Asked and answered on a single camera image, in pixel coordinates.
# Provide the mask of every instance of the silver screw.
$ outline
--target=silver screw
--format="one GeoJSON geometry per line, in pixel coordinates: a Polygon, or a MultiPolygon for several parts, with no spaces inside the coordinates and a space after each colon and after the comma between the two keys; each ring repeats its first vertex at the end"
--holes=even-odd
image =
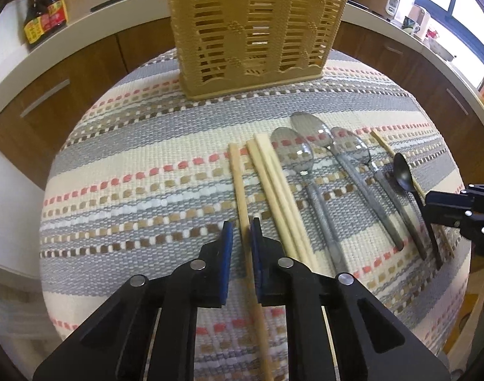
{"type": "Polygon", "coordinates": [[[294,262],[293,262],[293,259],[291,259],[291,258],[280,258],[277,261],[277,264],[281,268],[291,268],[293,266],[294,262]]]}
{"type": "Polygon", "coordinates": [[[202,259],[195,259],[190,263],[190,268],[194,269],[195,271],[201,271],[205,268],[205,266],[207,266],[207,264],[202,259]]]}
{"type": "Polygon", "coordinates": [[[351,285],[355,281],[354,277],[350,274],[340,274],[337,279],[343,285],[351,285]]]}
{"type": "Polygon", "coordinates": [[[145,284],[145,277],[143,275],[134,275],[129,283],[131,286],[142,286],[145,284]]]}

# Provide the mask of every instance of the round table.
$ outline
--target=round table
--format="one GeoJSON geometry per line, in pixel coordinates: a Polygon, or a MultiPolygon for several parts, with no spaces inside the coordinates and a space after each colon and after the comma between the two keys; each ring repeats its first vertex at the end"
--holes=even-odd
{"type": "MultiPolygon", "coordinates": [[[[459,171],[443,138],[412,95],[386,76],[332,51],[322,78],[203,101],[185,98],[175,50],[131,72],[88,110],[53,163],[41,221],[41,274],[50,317],[62,338],[70,334],[134,274],[167,275],[195,258],[237,218],[228,143],[240,145],[249,214],[278,239],[265,194],[247,155],[255,133],[290,126],[308,111],[330,127],[357,132],[384,170],[391,161],[370,136],[377,130],[402,152],[426,190],[455,192],[459,171]]],[[[461,306],[470,245],[455,230],[455,250],[436,271],[430,241],[422,261],[406,232],[401,252],[332,156],[318,156],[316,182],[327,201],[350,272],[434,353],[442,348],[461,306]]],[[[325,274],[332,274],[300,179],[288,181],[325,274]]],[[[368,171],[363,176],[370,177],[368,171]]],[[[370,186],[398,224],[379,185],[370,186]]],[[[414,203],[403,202],[417,213],[414,203]]],[[[240,237],[235,233],[229,296],[221,310],[198,312],[195,378],[259,379],[258,348],[243,292],[240,237]]],[[[286,318],[265,308],[274,375],[287,372],[286,318]]]]}

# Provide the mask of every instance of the basket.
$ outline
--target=basket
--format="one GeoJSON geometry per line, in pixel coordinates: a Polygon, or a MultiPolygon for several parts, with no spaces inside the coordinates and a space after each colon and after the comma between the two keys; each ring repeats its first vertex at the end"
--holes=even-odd
{"type": "Polygon", "coordinates": [[[347,0],[169,0],[192,100],[321,76],[347,0]]]}

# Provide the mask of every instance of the drawer handle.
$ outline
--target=drawer handle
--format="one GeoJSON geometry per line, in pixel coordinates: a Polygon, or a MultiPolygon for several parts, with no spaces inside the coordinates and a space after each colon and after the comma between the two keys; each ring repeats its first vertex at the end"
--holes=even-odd
{"type": "Polygon", "coordinates": [[[450,91],[450,89],[447,89],[447,93],[448,93],[449,95],[451,95],[451,96],[452,96],[452,99],[453,99],[453,100],[455,100],[455,103],[457,103],[457,104],[459,105],[459,107],[460,107],[460,108],[462,109],[462,111],[463,111],[463,112],[466,114],[466,116],[469,116],[469,113],[468,113],[468,111],[466,110],[466,108],[464,108],[464,106],[462,106],[462,103],[461,103],[459,100],[457,100],[457,98],[456,98],[456,97],[455,97],[455,95],[454,95],[454,94],[453,94],[453,93],[450,91]]]}
{"type": "Polygon", "coordinates": [[[25,117],[27,114],[29,114],[32,110],[34,110],[38,105],[43,103],[43,101],[49,99],[51,96],[53,96],[55,93],[58,91],[61,91],[64,87],[68,86],[71,84],[71,81],[66,78],[61,83],[58,83],[55,87],[52,87],[50,90],[48,90],[46,93],[44,93],[40,98],[37,100],[33,101],[29,107],[27,107],[25,110],[22,111],[22,114],[20,114],[20,117],[25,117]]]}
{"type": "Polygon", "coordinates": [[[396,54],[398,54],[400,56],[404,54],[400,50],[394,49],[393,47],[390,47],[390,46],[388,46],[386,44],[385,44],[385,49],[387,49],[389,52],[396,53],[396,54]]]}

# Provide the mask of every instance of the tablecloth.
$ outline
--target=tablecloth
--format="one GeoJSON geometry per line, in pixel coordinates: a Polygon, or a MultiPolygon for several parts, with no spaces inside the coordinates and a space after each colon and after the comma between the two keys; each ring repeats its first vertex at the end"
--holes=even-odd
{"type": "MultiPolygon", "coordinates": [[[[169,274],[214,240],[222,223],[236,219],[227,156],[240,145],[249,214],[265,235],[278,239],[265,194],[245,142],[254,133],[290,126],[307,111],[330,127],[358,133],[375,161],[389,170],[386,152],[370,136],[377,130],[411,164],[426,190],[463,188],[459,171],[434,124],[414,97],[388,77],[332,51],[321,78],[269,89],[189,101],[180,91],[171,50],[123,78],[78,122],[57,155],[47,183],[41,221],[43,292],[53,324],[65,338],[133,274],[169,274]]],[[[330,155],[315,158],[314,176],[330,198],[350,272],[392,310],[433,352],[444,344],[462,303],[470,245],[454,230],[455,250],[436,271],[422,261],[395,208],[378,184],[371,188],[400,227],[397,252],[374,213],[330,155]]],[[[332,274],[325,244],[298,175],[286,170],[322,272],[332,274]]],[[[418,215],[414,204],[401,197],[418,215]]],[[[258,348],[243,291],[240,237],[235,233],[229,296],[221,310],[198,312],[195,378],[260,379],[258,348]]],[[[274,375],[287,373],[282,307],[265,308],[274,375]]]]}

